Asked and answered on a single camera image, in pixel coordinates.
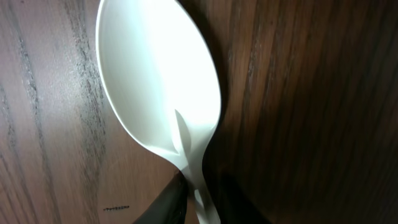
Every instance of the wooden surface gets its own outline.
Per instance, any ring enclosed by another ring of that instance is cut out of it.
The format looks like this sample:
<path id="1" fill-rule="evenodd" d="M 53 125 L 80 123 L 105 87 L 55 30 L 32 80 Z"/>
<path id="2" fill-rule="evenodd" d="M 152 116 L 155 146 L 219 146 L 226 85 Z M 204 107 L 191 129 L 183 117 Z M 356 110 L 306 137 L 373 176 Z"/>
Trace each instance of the wooden surface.
<path id="1" fill-rule="evenodd" d="M 181 2 L 223 95 L 216 204 L 228 172 L 273 223 L 397 223 L 398 1 Z M 0 223 L 131 223 L 175 172 L 104 95 L 98 3 L 0 0 Z"/>

